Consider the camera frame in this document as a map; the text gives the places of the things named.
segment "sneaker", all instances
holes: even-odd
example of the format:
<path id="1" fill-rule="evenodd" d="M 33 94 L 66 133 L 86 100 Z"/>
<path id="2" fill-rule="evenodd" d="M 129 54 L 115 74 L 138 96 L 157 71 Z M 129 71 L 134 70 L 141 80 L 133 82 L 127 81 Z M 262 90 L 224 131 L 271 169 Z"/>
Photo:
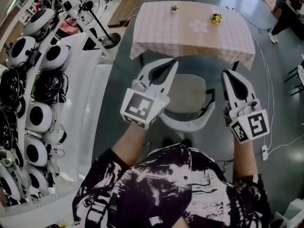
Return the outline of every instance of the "sneaker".
<path id="1" fill-rule="evenodd" d="M 272 43 L 276 43 L 276 36 L 274 36 L 273 34 L 269 33 L 269 37 Z"/>

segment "pink tablecloth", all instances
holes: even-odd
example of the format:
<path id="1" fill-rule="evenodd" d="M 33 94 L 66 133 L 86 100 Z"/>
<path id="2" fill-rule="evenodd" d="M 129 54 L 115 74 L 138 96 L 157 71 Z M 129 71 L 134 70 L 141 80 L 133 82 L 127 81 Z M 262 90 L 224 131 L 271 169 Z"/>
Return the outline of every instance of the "pink tablecloth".
<path id="1" fill-rule="evenodd" d="M 175 14 L 170 13 L 176 5 Z M 215 25 L 212 13 L 223 20 Z M 213 55 L 229 63 L 251 68 L 255 47 L 244 19 L 235 11 L 210 4 L 186 1 L 144 3 L 137 15 L 130 58 L 146 50 L 172 57 Z"/>

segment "black and white shirt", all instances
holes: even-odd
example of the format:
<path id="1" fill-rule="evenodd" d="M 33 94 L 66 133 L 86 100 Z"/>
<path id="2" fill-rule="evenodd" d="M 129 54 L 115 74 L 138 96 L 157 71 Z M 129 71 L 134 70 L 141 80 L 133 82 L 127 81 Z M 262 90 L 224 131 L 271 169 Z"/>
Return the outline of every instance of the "black and white shirt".
<path id="1" fill-rule="evenodd" d="M 92 165 L 74 201 L 76 227 L 266 228 L 271 213 L 260 175 L 227 183 L 203 152 L 176 144 L 129 168 L 108 149 Z"/>

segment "stand fan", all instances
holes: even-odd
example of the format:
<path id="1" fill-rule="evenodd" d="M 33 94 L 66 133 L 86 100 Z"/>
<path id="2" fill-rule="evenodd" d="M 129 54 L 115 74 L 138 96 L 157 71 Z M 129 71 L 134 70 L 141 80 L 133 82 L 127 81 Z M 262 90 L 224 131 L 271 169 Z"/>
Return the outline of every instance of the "stand fan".
<path id="1" fill-rule="evenodd" d="M 106 37 L 102 41 L 102 45 L 106 49 L 113 48 L 119 43 L 121 37 L 118 33 L 108 34 L 102 24 L 99 22 L 98 18 L 96 17 L 96 13 L 98 12 L 99 8 L 99 3 L 100 0 L 66 0 L 66 2 L 64 3 L 64 7 L 71 18 L 81 19 L 81 21 L 85 25 L 95 19 L 106 35 Z M 66 22 L 72 27 L 76 26 L 75 23 L 67 19 Z"/>

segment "gray floor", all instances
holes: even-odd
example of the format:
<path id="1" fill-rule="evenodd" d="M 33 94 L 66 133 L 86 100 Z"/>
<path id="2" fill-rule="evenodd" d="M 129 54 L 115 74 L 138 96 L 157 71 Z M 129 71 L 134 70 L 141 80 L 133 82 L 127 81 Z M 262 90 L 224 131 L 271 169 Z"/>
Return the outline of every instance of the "gray floor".
<path id="1" fill-rule="evenodd" d="M 276 19 L 270 13 L 267 5 L 262 0 L 198 0 L 197 2 L 210 3 L 221 7 L 236 8 L 245 17 L 260 28 L 272 26 Z M 135 18 L 132 18 L 125 36 L 121 42 L 109 82 L 104 95 L 103 106 L 100 111 L 98 127 L 95 137 L 93 160 L 107 148 L 113 147 L 115 142 L 124 133 L 128 124 L 125 123 L 119 112 L 125 91 L 131 86 L 141 70 L 139 59 L 131 60 L 130 49 L 133 39 Z M 284 84 L 286 74 L 295 68 L 302 60 L 304 52 L 302 41 L 296 37 L 291 29 L 279 34 L 279 43 L 272 44 L 267 31 L 259 34 L 257 29 L 248 24 L 252 35 L 258 41 L 263 54 L 268 62 L 271 79 L 274 85 L 275 118 L 273 123 L 272 147 L 291 142 L 302 135 L 304 114 L 302 113 L 303 94 L 290 97 L 292 86 L 296 79 Z M 144 61 L 149 63 L 165 55 L 145 52 Z M 194 134 L 197 148 L 203 150 L 215 160 L 227 160 L 233 157 L 233 137 L 225 126 L 222 110 L 225 107 L 221 85 L 221 72 L 223 69 L 232 68 L 232 65 L 215 57 L 191 56 L 177 58 L 180 66 L 178 73 L 190 73 L 203 77 L 208 88 L 216 88 L 216 110 L 211 116 L 206 127 Z M 239 65 L 237 71 L 249 79 L 255 88 L 256 95 L 262 105 L 267 107 L 267 80 L 262 56 L 256 46 L 256 57 L 251 71 Z M 270 101 L 269 120 L 272 116 L 272 100 Z M 148 130 L 147 141 L 153 142 L 155 148 L 162 142 L 163 137 L 170 136 L 178 140 L 177 135 L 163 125 L 161 120 Z M 269 146 L 270 136 L 266 138 Z M 263 175 L 266 191 L 269 195 L 272 211 L 283 213 L 293 199 L 300 197 L 304 183 L 304 138 L 288 147 L 281 147 L 274 151 L 267 161 L 257 157 L 260 173 Z M 262 139 L 254 141 L 255 152 L 259 153 Z M 232 165 L 226 172 L 227 180 L 232 179 Z"/>

